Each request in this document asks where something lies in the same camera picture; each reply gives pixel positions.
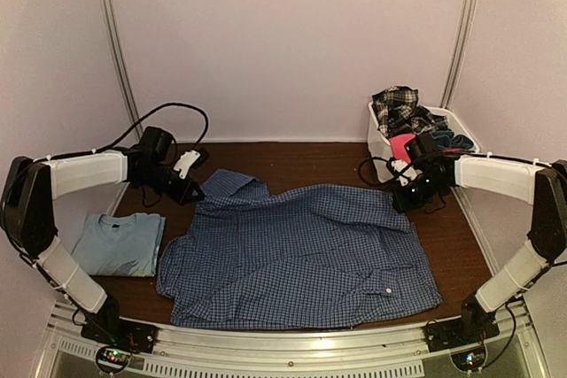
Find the light blue printed t-shirt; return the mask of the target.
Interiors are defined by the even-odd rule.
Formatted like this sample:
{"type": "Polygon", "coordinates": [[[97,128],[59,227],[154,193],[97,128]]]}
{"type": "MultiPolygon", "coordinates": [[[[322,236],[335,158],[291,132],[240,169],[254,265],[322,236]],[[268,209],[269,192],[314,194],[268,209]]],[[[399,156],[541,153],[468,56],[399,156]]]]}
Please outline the light blue printed t-shirt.
{"type": "Polygon", "coordinates": [[[157,213],[92,214],[84,221],[71,255],[89,275],[153,277],[165,225],[166,219],[157,213]]]}

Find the blue dotted shirt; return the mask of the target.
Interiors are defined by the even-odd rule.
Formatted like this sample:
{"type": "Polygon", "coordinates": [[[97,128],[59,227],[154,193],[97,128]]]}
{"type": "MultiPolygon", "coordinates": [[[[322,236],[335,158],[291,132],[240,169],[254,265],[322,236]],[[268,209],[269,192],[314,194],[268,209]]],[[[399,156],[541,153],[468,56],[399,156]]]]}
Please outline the blue dotted shirt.
{"type": "Polygon", "coordinates": [[[178,327],[350,328],[442,302],[389,193],[321,184],[273,195],[223,169],[203,190],[188,233],[159,262],[156,290],[178,327]]]}

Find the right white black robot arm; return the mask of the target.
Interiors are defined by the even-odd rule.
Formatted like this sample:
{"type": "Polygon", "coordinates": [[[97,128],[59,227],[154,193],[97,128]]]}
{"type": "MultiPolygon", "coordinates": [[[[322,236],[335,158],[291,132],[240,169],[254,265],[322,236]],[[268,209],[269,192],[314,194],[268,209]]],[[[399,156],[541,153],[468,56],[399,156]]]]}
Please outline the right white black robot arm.
{"type": "Polygon", "coordinates": [[[566,250],[566,164],[552,164],[442,149],[429,134],[411,135],[392,145],[387,165],[395,181],[393,206],[409,212],[442,197],[451,188],[480,189],[532,207],[525,243],[506,265],[462,302],[454,324],[460,343],[474,343],[495,312],[528,290],[566,250]]]}

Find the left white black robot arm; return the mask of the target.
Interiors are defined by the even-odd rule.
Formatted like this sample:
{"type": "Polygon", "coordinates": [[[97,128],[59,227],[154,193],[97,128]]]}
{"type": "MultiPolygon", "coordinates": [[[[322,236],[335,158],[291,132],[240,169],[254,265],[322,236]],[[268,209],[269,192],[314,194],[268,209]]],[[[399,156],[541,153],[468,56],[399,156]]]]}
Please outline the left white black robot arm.
{"type": "Polygon", "coordinates": [[[202,200],[204,192],[190,171],[207,160],[207,152],[193,148],[169,166],[165,160],[172,141],[167,131],[148,127],[140,142],[130,148],[110,145],[52,158],[16,157],[6,177],[1,228],[8,240],[22,260],[69,297],[109,346],[122,344],[128,336],[119,304],[62,246],[53,202],[84,189],[123,182],[148,187],[179,205],[202,200]]]}

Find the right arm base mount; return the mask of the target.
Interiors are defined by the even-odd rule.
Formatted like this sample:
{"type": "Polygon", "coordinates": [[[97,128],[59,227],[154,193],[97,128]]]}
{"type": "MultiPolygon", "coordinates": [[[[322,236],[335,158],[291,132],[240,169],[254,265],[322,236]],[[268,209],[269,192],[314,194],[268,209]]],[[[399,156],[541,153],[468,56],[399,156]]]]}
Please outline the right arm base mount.
{"type": "Polygon", "coordinates": [[[487,340],[500,334],[495,323],[467,330],[461,318],[429,320],[422,331],[429,352],[448,351],[453,366],[465,374],[481,371],[488,363],[487,340]]]}

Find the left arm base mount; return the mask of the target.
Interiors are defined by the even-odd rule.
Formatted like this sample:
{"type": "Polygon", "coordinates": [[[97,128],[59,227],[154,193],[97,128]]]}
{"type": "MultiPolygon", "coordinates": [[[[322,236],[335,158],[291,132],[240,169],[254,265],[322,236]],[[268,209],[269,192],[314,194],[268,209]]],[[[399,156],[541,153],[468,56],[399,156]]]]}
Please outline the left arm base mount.
{"type": "Polygon", "coordinates": [[[100,325],[85,322],[81,337],[101,343],[94,355],[95,364],[103,374],[116,375],[127,369],[139,354],[152,354],[158,328],[132,320],[119,320],[114,334],[100,325]]]}

